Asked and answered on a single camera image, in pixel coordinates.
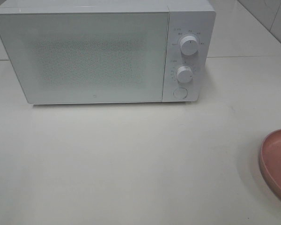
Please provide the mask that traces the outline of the pink round plate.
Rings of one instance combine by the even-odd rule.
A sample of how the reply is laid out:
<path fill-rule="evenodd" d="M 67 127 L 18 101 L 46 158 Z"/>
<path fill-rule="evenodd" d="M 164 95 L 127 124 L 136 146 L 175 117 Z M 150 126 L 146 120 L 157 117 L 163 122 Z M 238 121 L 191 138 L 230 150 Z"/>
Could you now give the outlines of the pink round plate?
<path fill-rule="evenodd" d="M 259 167 L 268 186 L 281 198 L 281 129 L 264 138 L 259 152 Z"/>

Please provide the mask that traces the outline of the white timer knob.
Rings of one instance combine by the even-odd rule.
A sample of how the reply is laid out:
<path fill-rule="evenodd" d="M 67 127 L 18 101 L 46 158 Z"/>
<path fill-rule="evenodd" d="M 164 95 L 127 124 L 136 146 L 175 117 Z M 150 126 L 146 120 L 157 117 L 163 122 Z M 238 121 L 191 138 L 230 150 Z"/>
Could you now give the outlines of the white timer knob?
<path fill-rule="evenodd" d="M 179 83 L 189 83 L 193 78 L 193 72 L 190 67 L 181 66 L 177 69 L 176 76 Z"/>

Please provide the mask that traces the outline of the white microwave oven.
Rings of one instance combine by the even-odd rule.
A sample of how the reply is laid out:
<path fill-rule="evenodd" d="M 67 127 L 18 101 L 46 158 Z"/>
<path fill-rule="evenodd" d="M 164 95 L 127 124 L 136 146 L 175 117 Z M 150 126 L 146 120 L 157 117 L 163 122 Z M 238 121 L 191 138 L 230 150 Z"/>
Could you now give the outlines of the white microwave oven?
<path fill-rule="evenodd" d="M 159 102 L 196 101 L 216 17 L 214 8 L 207 0 L 7 0 L 0 5 L 0 15 L 161 12 L 168 13 L 169 17 L 163 93 Z M 179 40 L 190 33 L 199 39 L 199 50 L 191 56 L 185 56 L 180 51 Z M 193 78 L 189 83 L 180 83 L 177 80 L 176 72 L 181 66 L 192 69 Z M 185 99 L 176 99 L 173 96 L 177 88 L 187 89 L 188 95 Z"/>

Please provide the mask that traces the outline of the white upper power knob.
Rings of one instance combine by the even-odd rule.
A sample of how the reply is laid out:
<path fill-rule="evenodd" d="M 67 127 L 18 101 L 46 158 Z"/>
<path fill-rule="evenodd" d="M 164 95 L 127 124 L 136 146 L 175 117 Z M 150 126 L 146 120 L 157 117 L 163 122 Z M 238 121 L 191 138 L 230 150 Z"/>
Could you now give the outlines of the white upper power knob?
<path fill-rule="evenodd" d="M 185 56 L 191 56 L 199 50 L 199 39 L 194 34 L 186 34 L 179 40 L 180 51 Z"/>

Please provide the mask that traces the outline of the white round door button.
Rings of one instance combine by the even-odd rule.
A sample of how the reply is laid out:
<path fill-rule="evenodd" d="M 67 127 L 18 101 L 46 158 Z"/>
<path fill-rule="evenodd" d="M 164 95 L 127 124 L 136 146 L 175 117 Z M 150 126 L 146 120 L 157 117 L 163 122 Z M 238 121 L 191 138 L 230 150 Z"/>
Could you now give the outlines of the white round door button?
<path fill-rule="evenodd" d="M 187 95 L 188 95 L 188 91 L 186 88 L 177 88 L 173 92 L 173 96 L 176 99 L 185 99 L 187 97 Z"/>

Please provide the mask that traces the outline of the white microwave door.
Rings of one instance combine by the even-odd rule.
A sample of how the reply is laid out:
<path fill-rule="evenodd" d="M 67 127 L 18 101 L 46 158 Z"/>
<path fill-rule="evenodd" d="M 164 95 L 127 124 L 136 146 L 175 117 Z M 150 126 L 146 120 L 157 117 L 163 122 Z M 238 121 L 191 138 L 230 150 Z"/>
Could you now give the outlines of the white microwave door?
<path fill-rule="evenodd" d="M 1 14 L 30 104 L 159 102 L 168 13 Z"/>

